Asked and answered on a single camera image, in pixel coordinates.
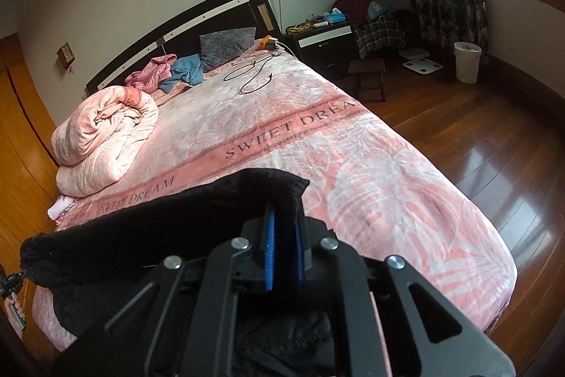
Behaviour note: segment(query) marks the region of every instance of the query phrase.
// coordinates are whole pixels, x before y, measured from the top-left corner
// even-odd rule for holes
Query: bed
[[[200,34],[255,26],[257,37],[280,36],[266,0],[207,0],[165,25],[98,73],[89,91],[123,83],[163,52],[195,53]],[[268,55],[245,53],[161,106],[131,169],[79,199],[59,230],[242,168],[279,168],[311,181],[303,197],[307,215],[362,255],[402,255],[485,330],[507,306],[517,276],[490,221],[417,149],[290,54],[270,57],[248,85],[256,89],[251,93],[240,90],[257,67],[224,80]],[[49,290],[37,289],[33,316],[59,350],[74,341],[53,312]]]

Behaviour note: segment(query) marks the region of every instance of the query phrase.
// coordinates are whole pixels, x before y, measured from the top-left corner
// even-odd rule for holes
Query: black nightstand
[[[297,58],[329,81],[347,77],[349,63],[359,59],[350,22],[313,28],[285,37]]]

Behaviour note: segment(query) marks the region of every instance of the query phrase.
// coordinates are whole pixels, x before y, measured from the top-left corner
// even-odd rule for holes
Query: gray pillow
[[[200,36],[200,58],[204,72],[232,61],[255,41],[255,28],[238,28]]]

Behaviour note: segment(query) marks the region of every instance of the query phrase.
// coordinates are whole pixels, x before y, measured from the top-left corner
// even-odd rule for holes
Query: wooden stool
[[[379,74],[380,86],[364,88],[364,90],[375,90],[379,88],[381,91],[381,101],[386,101],[385,88],[385,60],[383,58],[374,58],[371,60],[355,60],[349,64],[347,73],[355,78],[355,86],[353,88],[354,97],[359,99],[361,93],[361,76],[363,74]]]

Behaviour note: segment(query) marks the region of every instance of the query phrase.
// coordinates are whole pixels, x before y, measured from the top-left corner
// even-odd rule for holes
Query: human hand
[[[22,303],[18,299],[18,296],[14,294],[14,297],[15,297],[15,300],[11,297],[6,297],[6,299],[4,299],[4,308],[6,310],[6,316],[8,317],[8,321],[10,321],[10,324],[12,325],[13,330],[16,331],[19,338],[22,338],[22,330],[18,326],[18,322],[16,321],[16,317],[13,316],[13,312],[10,309],[10,305],[14,306],[14,308],[16,309],[16,312],[18,313],[18,315],[23,320],[25,320],[25,313],[24,313],[24,309],[22,307]]]

